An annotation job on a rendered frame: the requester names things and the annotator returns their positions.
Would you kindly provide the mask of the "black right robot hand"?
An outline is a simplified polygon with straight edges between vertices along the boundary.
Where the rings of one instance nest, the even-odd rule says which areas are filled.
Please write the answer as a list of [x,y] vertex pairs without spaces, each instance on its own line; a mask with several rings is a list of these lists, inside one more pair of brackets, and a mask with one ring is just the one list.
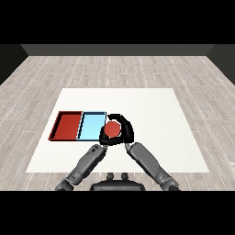
[[133,127],[129,121],[127,121],[122,115],[120,114],[110,114],[108,116],[110,120],[116,120],[118,123],[121,124],[121,137],[123,138],[122,143],[132,143],[134,141],[134,131]]

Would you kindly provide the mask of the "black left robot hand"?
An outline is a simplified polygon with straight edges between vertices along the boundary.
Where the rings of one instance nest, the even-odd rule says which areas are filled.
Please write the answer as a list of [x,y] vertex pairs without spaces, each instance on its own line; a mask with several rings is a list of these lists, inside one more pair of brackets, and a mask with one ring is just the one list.
[[117,145],[123,142],[123,138],[121,137],[121,126],[120,126],[120,133],[117,137],[115,138],[109,138],[106,134],[105,134],[105,126],[103,126],[100,130],[100,135],[99,135],[99,142],[102,145],[107,145],[107,146],[113,146],[113,145]]

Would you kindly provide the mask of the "shallow light blue open box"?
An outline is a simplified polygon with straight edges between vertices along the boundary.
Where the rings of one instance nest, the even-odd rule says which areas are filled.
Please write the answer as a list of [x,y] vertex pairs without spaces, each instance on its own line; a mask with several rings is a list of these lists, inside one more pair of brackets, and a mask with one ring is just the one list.
[[76,139],[78,141],[99,141],[100,130],[105,124],[105,111],[84,111]]

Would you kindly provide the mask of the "shallow red open box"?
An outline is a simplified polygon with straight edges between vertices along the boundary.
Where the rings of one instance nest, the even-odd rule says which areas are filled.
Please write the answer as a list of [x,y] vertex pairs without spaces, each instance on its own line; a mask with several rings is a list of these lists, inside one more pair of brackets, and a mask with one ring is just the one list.
[[82,111],[60,111],[51,129],[50,141],[77,141]]

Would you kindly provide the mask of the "dark grey robot body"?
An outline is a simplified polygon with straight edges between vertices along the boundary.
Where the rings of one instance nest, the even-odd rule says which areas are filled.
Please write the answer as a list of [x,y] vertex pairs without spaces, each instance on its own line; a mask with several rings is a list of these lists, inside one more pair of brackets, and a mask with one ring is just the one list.
[[145,187],[143,184],[130,181],[127,173],[122,173],[120,180],[115,180],[114,174],[108,173],[106,180],[92,184],[90,191],[145,191]]

